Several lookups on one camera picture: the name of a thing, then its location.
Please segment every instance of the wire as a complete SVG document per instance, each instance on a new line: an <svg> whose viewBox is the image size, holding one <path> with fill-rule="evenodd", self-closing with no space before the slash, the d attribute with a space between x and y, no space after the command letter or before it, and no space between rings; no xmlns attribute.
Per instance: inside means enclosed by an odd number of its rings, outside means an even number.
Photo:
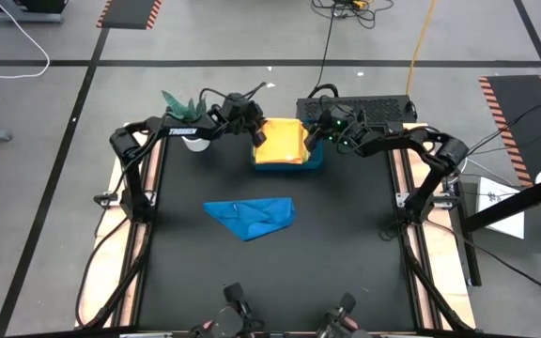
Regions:
<svg viewBox="0 0 541 338"><path fill-rule="evenodd" d="M125 217L117 226L115 226L112 229L112 231L110 231L108 233L108 235L104 236L100 240L98 245L95 246L95 249L93 249L93 252L89 256L89 258L86 260L85 271L83 272L83 277L81 278L81 284L79 285L79 293L78 293L78 296L76 297L76 302L74 304L74 318L76 319L76 322L79 324L79 327L83 327L85 325L85 323L81 319L81 311L80 311L81 310L81 298L83 296L83 289L85 288L86 277L89 274L89 269L91 268L91 263L93 262L93 258L95 258L95 255L100 250L101 245L103 245L103 243L105 243L105 241L108 240L108 238L113 236L122 227L122 225L125 224L125 222L128 219L129 219L129 217Z"/></svg>
<svg viewBox="0 0 541 338"><path fill-rule="evenodd" d="M490 135L484 137L481 141L479 141L475 146L472 146L469 150L469 152L467 153L467 156L470 156L472 155L475 151L477 151L477 149L479 149L480 147L484 146L485 144L487 144L489 141L493 140L494 138L496 138L498 135L500 135L503 131L506 131L508 130L510 127L516 125L523 117L525 117L526 115L528 115L529 113L537 110L541 108L541 102L536 104L534 107L530 108L529 110L525 111L523 114L519 115L518 117L516 117L515 119L513 119L512 121L506 123L504 125L504 127L502 128L499 128L497 131L494 131L493 133L491 133Z"/></svg>
<svg viewBox="0 0 541 338"><path fill-rule="evenodd" d="M265 86L265 85L267 85L266 82L261 82L261 83L260 83L259 85L257 85L254 89L252 89L252 90L250 90L249 92L245 93L243 96L244 96L244 97L247 96L247 99L248 99L248 100L251 100L252 97L255 95L255 93L257 93L258 90L259 90L260 88L262 88L263 86Z"/></svg>
<svg viewBox="0 0 541 338"><path fill-rule="evenodd" d="M241 95L242 98L245 98L247 100L251 99L252 96L258 91L258 89L262 88L263 86L265 86L267 83L266 82L262 82L260 83L259 85L257 85L254 89L250 90L249 92ZM206 92L211 92L211 93L214 93L218 96L220 96L221 98L224 98L225 100L233 100L235 101L234 98L231 98L229 97L228 95L226 94L223 94L221 93L220 91L216 90L216 89L212 89L212 88L203 88L200 92L199 92L199 100L201 101L203 98L204 98L204 93Z"/></svg>
<svg viewBox="0 0 541 338"><path fill-rule="evenodd" d="M476 174L460 174L461 176L465 176L465 177L485 177L483 175L476 175ZM520 186L520 185L507 185L507 184L504 184L504 183L501 183L499 182L500 184L502 184L503 186L507 186L509 188L516 188L516 189L524 189L526 187L523 187L523 186Z"/></svg>
<svg viewBox="0 0 541 338"><path fill-rule="evenodd" d="M392 239L398 237L398 235L401 235L402 232L408 227L401 225L405 225L405 223L396 221L388 224L387 226L383 226L379 230L379 238L383 241L392 241Z"/></svg>
<svg viewBox="0 0 541 338"><path fill-rule="evenodd" d="M464 236L458 234L457 232L455 232L454 230L452 230L451 228L447 227L447 226L444 226L444 225L441 225L441 224L438 224L438 223L435 223L429 219L427 219L427 222L435 227L438 227L439 229L442 229L444 231L447 231L449 233L451 233L452 235L454 235L455 237L463 240L465 243L471 245L473 248L477 249L477 250L480 250L482 252L484 252L485 254L491 256L492 258L496 259L497 261L499 261L501 264L503 264L505 267L511 269L512 271L518 273L519 275L525 277L526 279L528 279L530 282L538 285L541 287L541 282L536 280L534 277L528 275L527 273L513 267L512 265L506 263L503 259L501 259L499 256L497 256L496 254L494 253L491 253L490 251L478 246L477 244L471 242L470 240L466 239Z"/></svg>
<svg viewBox="0 0 541 338"><path fill-rule="evenodd" d="M472 159L469 159L469 162L471 162L471 163L477 165L478 167L484 169L485 171L487 171L488 173L492 174L493 176L495 176L495 177L497 177L497 178L503 180L504 182L508 183L509 186L515 185L514 183L512 183L512 182L509 181L508 179L506 179L506 178L504 178L504 177L502 177L502 176L500 176L500 175L494 173L493 171L487 169L483 164L478 163L477 161L474 161L474 160L472 160Z"/></svg>
<svg viewBox="0 0 541 338"><path fill-rule="evenodd" d="M431 16L433 15L433 8L435 6L436 6L436 0L431 0L429 11L427 12L427 16L425 17L425 22L423 23L423 29L421 29L421 36L419 36L419 40L417 41L417 46L414 48L414 54L412 55L412 60L410 60L409 78L406 81L406 95L410 95L410 84L412 83L412 73L414 72L414 63L417 60L417 56L419 55L419 50L421 49L421 45L423 44L423 40L425 39L425 31L427 30L427 27L429 26L429 23L431 22Z"/></svg>
<svg viewBox="0 0 541 338"><path fill-rule="evenodd" d="M525 146L530 146L532 145L533 143L539 141L541 139L541 134L539 134L537 137L535 137L534 139L532 139L532 141L529 141L527 143L524 143L522 145L519 145L519 146L516 146L517 149L520 149L520 148L523 148ZM498 150L506 150L508 149L510 146L503 146L503 147L499 147L499 148L495 148L495 149L490 149L490 150L486 150L486 151L480 151L480 152L475 152L473 153L472 155L479 155L479 154L487 154L487 153L490 153L490 152L493 152L493 151L498 151Z"/></svg>
<svg viewBox="0 0 541 338"><path fill-rule="evenodd" d="M467 163L468 162L469 162L469 158L465 157L465 162L462 165L462 169L460 169L460 171L457 174L455 174L455 177L454 177L453 180L446 181L448 183L448 185L452 185L452 184L455 184L455 183L458 182L458 179L459 179L460 175L465 172L465 169L467 168Z"/></svg>
<svg viewBox="0 0 541 338"><path fill-rule="evenodd" d="M389 8L392 8L394 6L393 0L385 0L385 2L388 3L387 7L384 8L377 8L377 9L371 9L370 3L372 1L364 1L364 7L363 8L356 8L352 4L333 4L332 6L325 6L323 5L321 0L317 0L320 5L317 4L316 0L310 1L310 8L319 16L331 19L335 18L337 20L344 20L344 19L350 19L350 18L356 18L359 25L366 29L373 29L375 28L375 22L377 18L377 12L386 10ZM320 12L320 9L331 9L335 7L335 10L332 11L331 15L325 14ZM366 25L363 22L372 23L371 25Z"/></svg>
<svg viewBox="0 0 541 338"><path fill-rule="evenodd" d="M348 151L342 151L339 149L339 145L341 145L341 140L342 140L342 137L344 137L344 135L346 134L346 131L349 130L350 127L352 127L356 122L352 122L350 124L348 124L347 127L345 127L342 132L339 133L339 136L337 136L337 140L335 140L335 151L337 151L338 154L341 154L341 155L347 155L349 154Z"/></svg>
<svg viewBox="0 0 541 338"><path fill-rule="evenodd" d="M323 70L325 69L325 61L327 60L327 51L329 50L329 40L331 39L331 32L333 30L333 18L335 16L335 4L333 4L331 9L331 21L329 22L329 33L327 33L327 41L325 42L325 52L323 53L323 60L320 63L320 73L318 75L318 81L317 84L315 84L314 89L317 89L318 85L320 85L320 79L323 77Z"/></svg>
<svg viewBox="0 0 541 338"><path fill-rule="evenodd" d="M16 27L18 27L18 29L20 29L21 32L23 32L23 34L29 39L31 40L31 42L33 42L35 44L35 46L37 46L37 48L39 48L39 50L43 53L43 55L45 55L45 58L47 59L47 63L45 64L45 67L43 68L42 71L38 72L38 73L35 73L35 74L25 74L25 75L0 75L0 79L7 79L7 80L13 80L13 79L22 79L22 78L33 78L33 77L39 77L41 75L43 75L43 73L49 68L49 65L50 65L50 59L49 59L49 55L47 55L47 53L43 50L43 48L41 46L39 46L39 44L33 39L31 38L31 36L28 35L28 33L26 33L22 27L20 27L20 25L18 24L18 22L16 21L16 19L14 19L14 17L9 14L8 10L1 6L0 5L0 8L4 11L4 13L6 13L9 18L14 22L14 24L16 24Z"/></svg>
<svg viewBox="0 0 541 338"><path fill-rule="evenodd" d="M508 192L508 193L502 193L502 194L494 194L494 193L479 193L479 192L463 192L466 194L471 194L475 196L492 196L492 197L503 197L503 196L509 196L514 195L516 192Z"/></svg>
<svg viewBox="0 0 541 338"><path fill-rule="evenodd" d="M98 224L95 226L95 230L93 231L94 238L98 237L98 231L100 231L101 222L103 222L103 216L105 216L105 212L108 211L109 208L110 208L110 201L108 201L108 203L106 203L106 205L103 206L103 211L101 212L100 220L98 221Z"/></svg>

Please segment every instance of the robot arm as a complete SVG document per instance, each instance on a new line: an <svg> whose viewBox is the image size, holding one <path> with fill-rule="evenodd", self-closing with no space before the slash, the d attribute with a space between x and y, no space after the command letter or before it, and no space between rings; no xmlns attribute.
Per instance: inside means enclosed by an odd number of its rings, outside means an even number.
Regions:
<svg viewBox="0 0 541 338"><path fill-rule="evenodd" d="M362 112L354 114L338 105L331 108L323 110L318 121L310 128L309 136L304 141L308 150L313 150L320 140L336 143L338 151L340 146L348 148L340 153L353 152L361 157L395 149L414 150L431 171L423 185L407 197L404 212L409 222L424 221L432 208L433 192L465 159L469 150L467 146L455 137L429 127L385 133L366 124ZM435 154L425 149L425 142L440 145Z"/></svg>
<svg viewBox="0 0 541 338"><path fill-rule="evenodd" d="M255 146L266 140L261 127L264 124L262 110L253 101L238 93L229 94L223 106L213 105L197 122L186 125L168 113L162 117L150 117L145 121L131 123L118 128L110 136L110 144L120 159L125 190L122 192L120 206L129 220L147 223L152 217L152 205L142 188L139 163L156 142L164 137L192 136L204 140L215 140L223 134L249 132ZM146 132L147 141L141 146L135 137L136 132Z"/></svg>

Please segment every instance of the plant leaf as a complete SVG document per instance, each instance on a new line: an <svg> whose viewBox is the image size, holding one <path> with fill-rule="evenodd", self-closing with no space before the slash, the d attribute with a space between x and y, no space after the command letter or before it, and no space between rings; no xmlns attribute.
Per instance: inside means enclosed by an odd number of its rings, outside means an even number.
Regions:
<svg viewBox="0 0 541 338"><path fill-rule="evenodd" d="M201 101L197 102L195 113L197 114L197 118L200 118L206 113L206 99L202 99Z"/></svg>
<svg viewBox="0 0 541 338"><path fill-rule="evenodd" d="M166 91L162 91L162 96L164 97L166 104L171 109L170 115L178 120L184 119L187 112L187 107L182 105L177 99L175 99L175 97Z"/></svg>
<svg viewBox="0 0 541 338"><path fill-rule="evenodd" d="M187 113L185 114L185 119L189 122L195 122L195 120L197 120L193 99L189 99L189 103L187 103Z"/></svg>

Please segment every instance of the yellow cable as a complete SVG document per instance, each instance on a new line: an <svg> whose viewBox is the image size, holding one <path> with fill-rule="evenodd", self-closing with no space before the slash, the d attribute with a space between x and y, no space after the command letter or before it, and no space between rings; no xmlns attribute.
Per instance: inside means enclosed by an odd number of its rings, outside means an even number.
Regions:
<svg viewBox="0 0 541 338"><path fill-rule="evenodd" d="M433 7L436 6L436 2L437 2L436 0L431 0L431 6L429 6L429 11L427 12L427 16L425 17L425 23L423 23L421 36L419 37L419 40L417 41L417 47L414 49L414 55L412 56L412 61L410 61L409 79L406 81L406 95L410 94L410 82L412 81L412 72L414 70L414 62L417 60L417 54L419 53L419 50L421 49L421 45L423 44L423 39L425 38L425 31L427 30L427 27L429 26L429 22L431 22L431 15L433 14Z"/></svg>

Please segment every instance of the black cable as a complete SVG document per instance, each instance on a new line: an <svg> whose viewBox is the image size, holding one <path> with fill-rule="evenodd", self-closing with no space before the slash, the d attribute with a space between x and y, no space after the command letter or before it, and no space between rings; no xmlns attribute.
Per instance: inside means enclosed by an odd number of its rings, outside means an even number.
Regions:
<svg viewBox="0 0 541 338"><path fill-rule="evenodd" d="M513 119L512 121L506 123L504 125L504 127L502 128L499 128L497 131L494 131L493 133L491 133L490 135L484 137L481 141L479 141L477 144L475 144L475 146L472 146L469 150L469 152L467 153L467 157L469 157L470 155L472 155L475 151L477 151L477 149L479 149L480 147L484 146L486 143L488 143L489 141L493 140L494 138L496 138L498 135L500 135L503 131L506 131L507 129L509 129L510 127L516 125L523 117L525 117L527 114L535 111L536 109L539 109L541 108L541 102L536 104L534 107L530 108L529 110L527 110L526 112L524 112L523 114L519 115L517 118Z"/></svg>
<svg viewBox="0 0 541 338"><path fill-rule="evenodd" d="M541 287L541 282L536 280L534 277L528 275L527 273L513 267L512 265L506 263L504 260L502 260L499 256L497 256L496 254L494 253L491 253L490 251L478 246L477 244L473 243L472 241L466 239L464 236L462 236L461 234L458 234L457 232L455 232L454 230L452 230L451 228L447 227L447 226L444 226L444 225L441 225L441 224L438 224L438 223L435 223L433 221L430 221L429 219L427 219L427 222L433 226L436 226L442 230L445 230L449 233L451 233L452 235L454 235L455 237L459 238L459 239L462 239L463 241L465 241L465 243L471 245L473 248L477 249L477 250L480 250L482 251L483 253L491 256L492 258L496 259L497 261L499 261L501 264L503 264L505 267L511 269L512 271L518 273L519 275L525 277L526 279L528 279L529 281L531 281L532 283L538 285Z"/></svg>
<svg viewBox="0 0 541 338"><path fill-rule="evenodd" d="M344 135L346 134L346 131L349 130L350 127L352 127L354 125L354 123L356 122L352 122L350 124L348 124L347 127L345 127L342 132L340 132L339 136L337 137L337 140L335 140L335 151L337 151L338 154L341 154L341 155L347 155L349 154L349 152L347 151L342 151L339 146L342 144L342 138L344 137Z"/></svg>
<svg viewBox="0 0 541 338"><path fill-rule="evenodd" d="M246 98L247 100L251 99L252 96L258 91L258 89L262 88L263 86L265 86L267 83L266 82L262 82L260 83L259 85L257 85L254 89L250 90L249 92L241 95L243 98ZM204 99L204 93L206 92L210 92L210 93L214 93L218 96L220 96L221 98L225 99L225 100L235 100L231 97L229 97L228 95L226 94L223 94L221 93L220 91L216 90L216 89L212 89L212 88L203 88L200 92L199 92L199 100L203 100Z"/></svg>
<svg viewBox="0 0 541 338"><path fill-rule="evenodd" d="M475 196L493 196L493 197L503 197L508 195L514 195L516 192L508 192L508 193L502 193L502 194L494 194L494 193L479 193L479 192L463 192L466 194L471 194Z"/></svg>
<svg viewBox="0 0 541 338"><path fill-rule="evenodd" d="M107 204L103 206L103 211L101 212L100 220L98 221L98 224L95 226L95 230L93 231L93 237L98 237L98 231L100 231L101 222L103 222L103 216L105 216L105 212L108 211L110 208L110 200L107 201Z"/></svg>
<svg viewBox="0 0 541 338"><path fill-rule="evenodd" d="M327 59L327 51L329 50L329 40L331 39L331 31L333 30L333 18L335 14L335 5L332 6L331 9L331 21L329 22L329 33L327 34L327 42L325 42L325 53L323 54L323 60L320 63L320 73L318 75L318 81L317 84L315 84L316 89L318 85L320 85L320 79L323 77L323 70L325 69L325 60Z"/></svg>
<svg viewBox="0 0 541 338"><path fill-rule="evenodd" d="M81 278L81 283L79 285L78 296L76 297L76 302L74 304L74 318L76 319L76 322L79 324L79 327L82 327L85 325L85 323L81 319L81 313L80 313L81 312L80 311L81 298L83 297L83 289L85 288L86 277L89 273L89 269L91 268L91 263L93 262L93 258L95 258L95 255L100 249L101 245L103 245L103 243L105 243L105 241L108 240L108 238L110 238L113 234L115 234L128 219L129 217L125 217L117 226L115 226L112 229L112 231L108 233L108 235L102 238L100 242L98 243L98 245L95 246L95 249L93 249L93 252L89 255L89 258L86 260L85 271L83 272L83 277Z"/></svg>
<svg viewBox="0 0 541 338"><path fill-rule="evenodd" d="M458 174L458 176L467 176L467 177L486 177L486 175L477 175L477 174ZM494 179L494 181L496 180L502 180L501 178L499 177L494 177L492 176L492 178L497 178L497 179ZM516 185L510 185L508 184L508 182L497 182L498 184L502 184L503 186L506 186L506 187L509 187L509 188L515 188L515 189L524 189L525 187L524 186L516 186Z"/></svg>
<svg viewBox="0 0 541 338"><path fill-rule="evenodd" d="M310 2L310 8L315 12L315 14L326 18L331 19L335 18L338 20L343 19L349 19L349 18L356 18L359 25L361 25L363 28L366 29L373 29L375 28L375 22L377 18L377 12L386 10L389 8L392 8L394 6L393 0L385 0L388 2L388 6L384 8L377 8L377 9L371 9L370 3L366 2L365 6L363 8L356 8L352 4L334 4L332 6L324 6L321 0L317 0L320 5L317 5L315 0L311 0ZM333 8L331 15L324 14L320 11L320 9L330 9Z"/></svg>
<svg viewBox="0 0 541 338"><path fill-rule="evenodd" d="M211 93L214 93L218 96L220 96L221 98L225 99L225 100L229 100L229 97L223 93L221 93L220 91L216 90L216 89L212 89L212 88L203 88L200 92L199 92L199 100L201 101L203 98L204 98L204 93L206 92L211 92Z"/></svg>
<svg viewBox="0 0 541 338"><path fill-rule="evenodd" d="M379 230L379 239L383 241L392 241L394 238L402 234L402 232L407 228L404 222L394 222L390 223L387 226L383 226Z"/></svg>
<svg viewBox="0 0 541 338"><path fill-rule="evenodd" d="M532 145L533 143L539 141L540 139L541 139L541 134L539 134L537 137L532 139L532 141L529 141L529 142L524 143L522 145L516 146L516 148L519 149L519 148L523 148L525 146ZM493 152L493 151L506 150L508 148L509 148L508 146L503 146L503 147L499 147L499 148L495 148L495 149L491 149L491 150L476 152L476 153L473 153L472 155L487 154L487 153L490 153L490 152Z"/></svg>
<svg viewBox="0 0 541 338"><path fill-rule="evenodd" d="M262 82L260 83L259 85L257 85L254 89L250 90L249 92L245 93L243 96L247 96L247 100L251 100L252 97L255 95L255 93L260 89L262 88L263 86L267 85L266 82Z"/></svg>
<svg viewBox="0 0 541 338"><path fill-rule="evenodd" d="M145 193L148 193L148 192L151 193L151 196L149 197L149 201L151 202L153 200L155 192L153 190L151 190L151 189L145 190L144 192ZM100 228L100 225L101 225L101 221L103 220L103 215L105 215L105 212L109 208L110 207L109 207L109 204L108 204L106 206L106 209L101 214L100 221L98 222L98 225L97 225L96 231L95 231L95 236L96 237L97 237L97 231L98 231L98 229ZM120 222L105 237L103 237L101 239L101 241L98 243L98 245L95 247L95 249L93 249L93 252L91 253L91 255L89 256L89 258L86 261L85 270L83 272L83 277L81 278L81 284L79 286L78 296L77 296L77 299L76 299L76 302L75 302L75 305L74 305L74 316L75 316L76 322L79 324L80 327L85 325L85 323L81 319L80 307L81 307L81 297L83 295L83 290L85 288L86 276L88 275L89 269L91 268L91 263L93 262L93 259L95 258L95 255L97 254L98 250L103 245L103 243L106 240L108 240L111 236L113 236L122 227L122 225L128 220L129 220L129 217L125 217L124 220L122 220L122 222Z"/></svg>

